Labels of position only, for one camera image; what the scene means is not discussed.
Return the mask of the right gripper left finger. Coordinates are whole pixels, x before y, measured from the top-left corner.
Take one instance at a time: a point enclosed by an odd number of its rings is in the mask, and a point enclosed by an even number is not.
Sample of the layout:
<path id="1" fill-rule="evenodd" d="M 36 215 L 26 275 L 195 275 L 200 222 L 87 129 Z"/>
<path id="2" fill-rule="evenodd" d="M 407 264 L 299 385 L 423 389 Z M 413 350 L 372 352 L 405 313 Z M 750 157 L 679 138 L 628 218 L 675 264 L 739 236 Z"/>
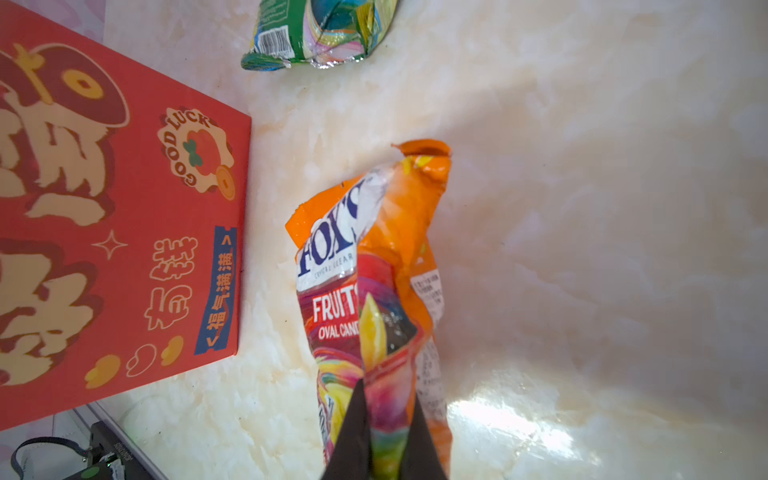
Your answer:
<path id="1" fill-rule="evenodd" d="M 321 480 L 368 480 L 371 468 L 371 432 L 364 381 L 359 380 Z"/>

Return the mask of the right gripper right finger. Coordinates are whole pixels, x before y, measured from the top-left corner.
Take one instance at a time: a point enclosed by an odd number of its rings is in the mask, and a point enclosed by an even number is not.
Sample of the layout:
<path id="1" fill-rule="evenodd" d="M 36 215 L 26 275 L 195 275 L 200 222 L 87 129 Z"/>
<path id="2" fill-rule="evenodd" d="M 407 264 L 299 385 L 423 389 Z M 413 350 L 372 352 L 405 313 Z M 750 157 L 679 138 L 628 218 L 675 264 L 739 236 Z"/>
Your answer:
<path id="1" fill-rule="evenodd" d="M 419 399 L 399 468 L 399 480 L 447 480 Z"/>

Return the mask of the pink Fox's candy packet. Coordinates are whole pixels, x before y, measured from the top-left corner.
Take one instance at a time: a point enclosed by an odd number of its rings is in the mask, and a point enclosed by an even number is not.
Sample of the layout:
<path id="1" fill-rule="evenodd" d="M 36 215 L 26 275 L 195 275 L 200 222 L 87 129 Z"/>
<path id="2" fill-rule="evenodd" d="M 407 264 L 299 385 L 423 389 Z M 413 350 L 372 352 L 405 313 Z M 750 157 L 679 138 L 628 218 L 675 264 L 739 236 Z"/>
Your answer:
<path id="1" fill-rule="evenodd" d="M 427 231 L 447 187 L 451 150 L 424 139 L 399 151 L 400 161 L 301 204 L 286 230 L 297 246 L 296 294 L 318 368 L 325 468 L 363 380 L 369 479 L 398 479 L 416 399 L 448 477 L 452 433 L 434 341 L 445 302 Z"/>

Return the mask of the red white paper bag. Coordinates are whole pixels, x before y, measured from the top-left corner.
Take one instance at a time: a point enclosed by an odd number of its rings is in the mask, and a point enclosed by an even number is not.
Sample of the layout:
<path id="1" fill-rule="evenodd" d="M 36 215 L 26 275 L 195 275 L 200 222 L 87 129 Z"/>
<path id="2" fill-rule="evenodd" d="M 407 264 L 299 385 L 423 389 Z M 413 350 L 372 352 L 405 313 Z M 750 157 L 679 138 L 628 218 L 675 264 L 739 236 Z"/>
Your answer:
<path id="1" fill-rule="evenodd" d="M 233 356 L 251 119 L 1 5 L 1 426 Z"/>

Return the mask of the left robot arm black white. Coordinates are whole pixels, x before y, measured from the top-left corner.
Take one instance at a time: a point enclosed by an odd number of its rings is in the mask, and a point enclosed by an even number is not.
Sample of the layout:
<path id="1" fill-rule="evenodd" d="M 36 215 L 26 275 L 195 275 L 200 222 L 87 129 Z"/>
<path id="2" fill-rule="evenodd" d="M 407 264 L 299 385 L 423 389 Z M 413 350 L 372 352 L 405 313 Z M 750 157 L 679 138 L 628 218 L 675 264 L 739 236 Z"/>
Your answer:
<path id="1" fill-rule="evenodd" d="M 166 476 L 128 444 L 128 437 L 118 427 L 99 420 L 89 427 L 88 447 L 64 437 L 40 436 L 22 442 L 11 454 L 10 465 L 19 479 L 27 479 L 18 455 L 28 446 L 47 444 L 66 448 L 85 462 L 85 467 L 66 479 L 161 480 Z"/>

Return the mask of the green spring tea packet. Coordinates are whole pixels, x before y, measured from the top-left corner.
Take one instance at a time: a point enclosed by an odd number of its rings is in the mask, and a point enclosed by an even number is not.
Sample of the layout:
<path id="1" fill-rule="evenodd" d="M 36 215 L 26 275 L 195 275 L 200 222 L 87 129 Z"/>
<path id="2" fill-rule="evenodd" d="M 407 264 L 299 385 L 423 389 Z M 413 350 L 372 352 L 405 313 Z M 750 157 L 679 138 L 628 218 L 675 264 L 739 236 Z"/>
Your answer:
<path id="1" fill-rule="evenodd" d="M 241 67 L 267 72 L 362 61 L 385 38 L 397 5 L 397 0 L 262 0 Z"/>

